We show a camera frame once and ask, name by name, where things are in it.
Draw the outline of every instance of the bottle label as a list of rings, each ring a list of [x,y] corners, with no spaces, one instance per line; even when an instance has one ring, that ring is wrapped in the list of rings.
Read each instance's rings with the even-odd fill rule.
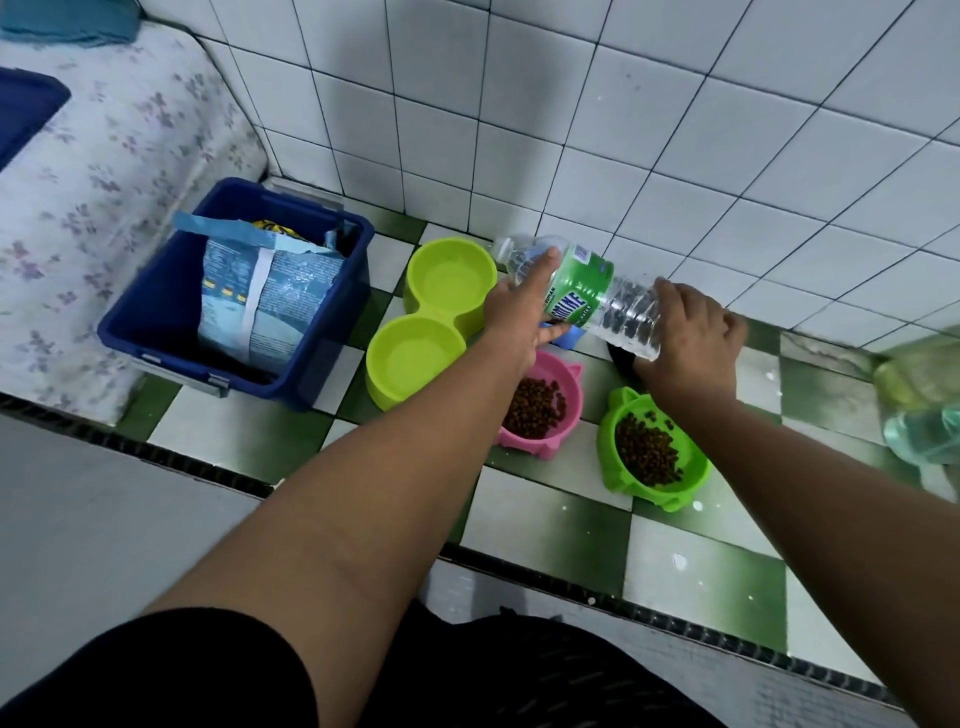
[[[613,278],[613,264],[580,245],[566,249],[554,274],[543,310],[556,321],[584,327]]]

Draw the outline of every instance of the pet food bowl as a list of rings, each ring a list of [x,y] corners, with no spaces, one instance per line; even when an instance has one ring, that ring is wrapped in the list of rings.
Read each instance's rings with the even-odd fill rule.
[[[667,513],[678,511],[693,500],[693,494],[710,475],[710,461],[693,441],[679,427],[666,426],[670,419],[654,404],[650,395],[639,395],[630,387],[621,387],[610,392],[607,414],[597,430],[597,456],[603,471],[603,482],[608,490],[625,493],[649,500]],[[656,413],[655,422],[646,419],[648,412]],[[616,451],[614,433],[616,424],[627,415],[633,414],[638,420],[646,422],[648,427],[660,429],[673,438],[671,447],[677,451],[676,467],[684,471],[684,478],[676,483],[651,487],[644,485],[624,466]]]
[[[566,399],[566,416],[551,427],[542,440],[527,440],[501,426],[496,443],[504,448],[530,452],[541,460],[549,460],[556,455],[561,443],[580,422],[580,414],[584,410],[584,391],[580,387],[582,371],[580,364],[567,364],[555,354],[538,350],[537,361],[526,376],[545,379],[547,383],[556,381],[560,387],[559,392]]]
[[[403,286],[406,316],[379,330],[367,348],[367,391],[390,409],[418,392],[467,349],[483,328],[483,301],[496,266],[476,243],[456,237],[417,249]]]

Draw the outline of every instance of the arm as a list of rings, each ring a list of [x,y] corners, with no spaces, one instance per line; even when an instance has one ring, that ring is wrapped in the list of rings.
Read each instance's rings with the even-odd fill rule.
[[[658,283],[658,404],[730,482],[784,561],[921,725],[960,716],[960,508],[736,401],[742,321]]]
[[[444,544],[536,346],[556,250],[485,304],[481,339],[383,417],[289,477],[148,611],[210,606],[298,652],[321,724],[359,717],[400,618]]]

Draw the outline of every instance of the green and white checkered floor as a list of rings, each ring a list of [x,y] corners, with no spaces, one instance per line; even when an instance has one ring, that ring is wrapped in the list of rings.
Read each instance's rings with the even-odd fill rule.
[[[348,208],[356,204],[348,203]],[[400,293],[417,244],[460,234],[369,206],[372,292],[314,411],[240,393],[214,399],[148,376],[116,431],[211,465],[277,483],[380,414],[364,383],[376,330],[403,314]],[[607,491],[594,440],[607,393],[625,382],[606,345],[587,335],[563,357],[583,365],[583,417],[556,458],[491,449],[450,540],[595,592],[875,681],[804,591],[720,473],[691,507],[667,514]],[[777,422],[877,466],[911,487],[944,488],[882,445],[868,354],[753,324],[737,363],[737,395]],[[771,488],[777,483],[771,482]]]

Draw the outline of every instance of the blue plastic box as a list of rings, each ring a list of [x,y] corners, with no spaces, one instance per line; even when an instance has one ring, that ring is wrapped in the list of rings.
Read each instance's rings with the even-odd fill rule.
[[[341,221],[348,234],[338,249],[347,255],[310,328],[279,376],[264,374],[200,346],[206,238],[176,232],[136,277],[97,327],[110,349],[127,353],[137,366],[224,396],[235,389],[305,410],[313,406],[370,294],[367,246],[373,225],[348,212],[277,194],[259,184],[221,180],[194,210],[221,220],[272,220],[307,240],[323,244]]]

